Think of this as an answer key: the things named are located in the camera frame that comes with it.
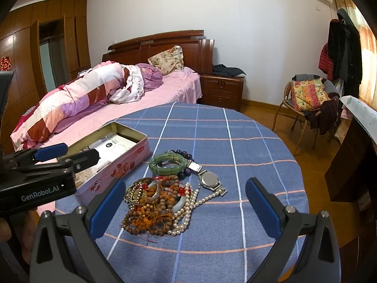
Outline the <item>person's left hand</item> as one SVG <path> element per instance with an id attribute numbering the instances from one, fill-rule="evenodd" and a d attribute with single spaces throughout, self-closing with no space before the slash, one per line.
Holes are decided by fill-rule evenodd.
<path id="1" fill-rule="evenodd" d="M 37 210 L 26 212 L 21 223 L 20 241 L 22 245 L 22 257 L 27 264 L 30 264 L 33 249 L 34 237 L 37 230 L 39 215 Z M 8 241 L 12 237 L 10 226 L 5 219 L 1 218 L 1 243 Z"/>

